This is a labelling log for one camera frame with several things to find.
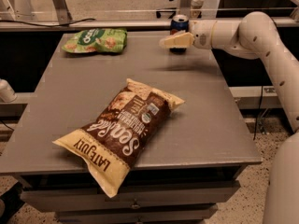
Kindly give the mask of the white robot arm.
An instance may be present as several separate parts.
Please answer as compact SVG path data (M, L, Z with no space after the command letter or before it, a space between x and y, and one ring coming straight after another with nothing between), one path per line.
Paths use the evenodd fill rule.
M260 59L292 127L272 162L263 224L299 224L299 62L282 42L273 19L251 12L240 20L197 20L162 38L166 49L221 49Z

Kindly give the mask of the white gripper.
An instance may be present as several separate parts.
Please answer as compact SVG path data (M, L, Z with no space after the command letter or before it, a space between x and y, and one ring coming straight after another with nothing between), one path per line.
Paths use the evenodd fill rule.
M191 21L189 31L180 31L166 36L159 41L159 46L165 49L186 49L192 44L198 49L212 49L212 32L215 21Z

